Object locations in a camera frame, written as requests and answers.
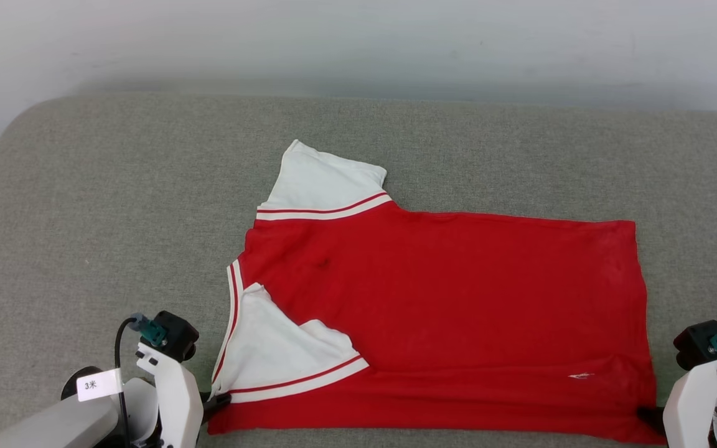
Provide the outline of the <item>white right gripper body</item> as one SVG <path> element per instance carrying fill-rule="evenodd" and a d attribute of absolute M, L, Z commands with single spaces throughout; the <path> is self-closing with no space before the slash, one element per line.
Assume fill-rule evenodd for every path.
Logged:
<path fill-rule="evenodd" d="M 669 447 L 708 447 L 717 400 L 717 360 L 694 366 L 675 382 L 663 411 Z"/>

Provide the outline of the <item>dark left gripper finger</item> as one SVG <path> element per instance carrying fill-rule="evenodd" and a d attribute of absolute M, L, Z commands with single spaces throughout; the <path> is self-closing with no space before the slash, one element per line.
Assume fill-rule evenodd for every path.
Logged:
<path fill-rule="evenodd" d="M 203 416 L 202 424 L 207 424 L 221 410 L 230 405 L 232 400 L 231 394 L 224 393 L 220 395 L 212 395 L 202 392 Z"/>

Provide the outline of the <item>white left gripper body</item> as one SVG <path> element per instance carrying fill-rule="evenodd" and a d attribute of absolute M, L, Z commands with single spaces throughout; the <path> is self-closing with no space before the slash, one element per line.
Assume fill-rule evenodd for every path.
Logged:
<path fill-rule="evenodd" d="M 156 348 L 139 343 L 136 362 L 154 377 L 162 447 L 196 447 L 203 423 L 197 382 L 185 366 Z"/>

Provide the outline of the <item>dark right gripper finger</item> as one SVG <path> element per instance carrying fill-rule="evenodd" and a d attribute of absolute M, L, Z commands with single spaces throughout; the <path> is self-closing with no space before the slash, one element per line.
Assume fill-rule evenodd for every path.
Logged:
<path fill-rule="evenodd" d="M 637 409 L 637 416 L 644 422 L 655 434 L 666 436 L 665 423 L 663 422 L 663 406 L 640 406 Z"/>

